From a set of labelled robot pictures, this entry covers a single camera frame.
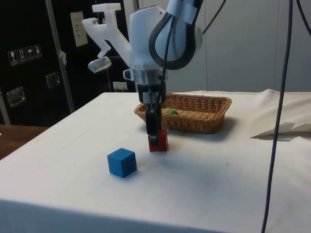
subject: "woven basket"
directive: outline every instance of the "woven basket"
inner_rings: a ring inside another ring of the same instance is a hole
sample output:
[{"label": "woven basket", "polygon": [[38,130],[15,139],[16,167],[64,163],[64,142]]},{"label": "woven basket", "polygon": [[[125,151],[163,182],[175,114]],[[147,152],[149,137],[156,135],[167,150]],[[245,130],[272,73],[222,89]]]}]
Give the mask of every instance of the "woven basket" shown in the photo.
[{"label": "woven basket", "polygon": [[[162,127],[189,133],[215,133],[232,103],[230,98],[167,94],[162,103]],[[176,110],[179,114],[167,114]],[[146,105],[140,104],[135,114],[146,121]]]}]

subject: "blue cube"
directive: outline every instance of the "blue cube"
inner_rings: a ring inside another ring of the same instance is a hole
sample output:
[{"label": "blue cube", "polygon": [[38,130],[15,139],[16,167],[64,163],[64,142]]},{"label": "blue cube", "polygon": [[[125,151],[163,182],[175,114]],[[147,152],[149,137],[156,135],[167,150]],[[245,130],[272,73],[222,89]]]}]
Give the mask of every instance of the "blue cube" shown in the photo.
[{"label": "blue cube", "polygon": [[125,178],[137,170],[135,153],[120,148],[108,155],[108,166],[111,174]]}]

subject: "green ball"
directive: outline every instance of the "green ball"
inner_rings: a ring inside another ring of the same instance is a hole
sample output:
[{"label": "green ball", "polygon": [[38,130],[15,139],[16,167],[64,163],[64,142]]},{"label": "green ball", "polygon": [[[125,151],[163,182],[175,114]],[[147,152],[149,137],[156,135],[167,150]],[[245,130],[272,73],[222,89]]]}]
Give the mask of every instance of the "green ball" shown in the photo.
[{"label": "green ball", "polygon": [[167,113],[167,114],[178,115],[178,112],[177,112],[176,110],[168,110],[166,113]]}]

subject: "electrical socket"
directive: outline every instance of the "electrical socket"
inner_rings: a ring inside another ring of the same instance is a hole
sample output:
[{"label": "electrical socket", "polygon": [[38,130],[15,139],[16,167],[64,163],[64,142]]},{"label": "electrical socket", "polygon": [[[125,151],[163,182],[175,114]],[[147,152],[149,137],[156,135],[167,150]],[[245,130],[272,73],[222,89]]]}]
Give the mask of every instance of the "electrical socket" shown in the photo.
[{"label": "electrical socket", "polygon": [[127,91],[127,83],[126,82],[113,82],[113,89]]}]

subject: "red block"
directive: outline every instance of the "red block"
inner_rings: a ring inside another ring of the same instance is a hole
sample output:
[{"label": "red block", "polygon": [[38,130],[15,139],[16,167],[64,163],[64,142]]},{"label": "red block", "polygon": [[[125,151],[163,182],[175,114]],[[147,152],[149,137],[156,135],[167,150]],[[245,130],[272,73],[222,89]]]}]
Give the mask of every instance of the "red block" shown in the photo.
[{"label": "red block", "polygon": [[167,130],[159,130],[158,131],[158,137],[159,137],[159,146],[153,147],[153,146],[151,146],[150,135],[148,136],[150,152],[167,151],[168,150],[169,144],[167,141]]}]

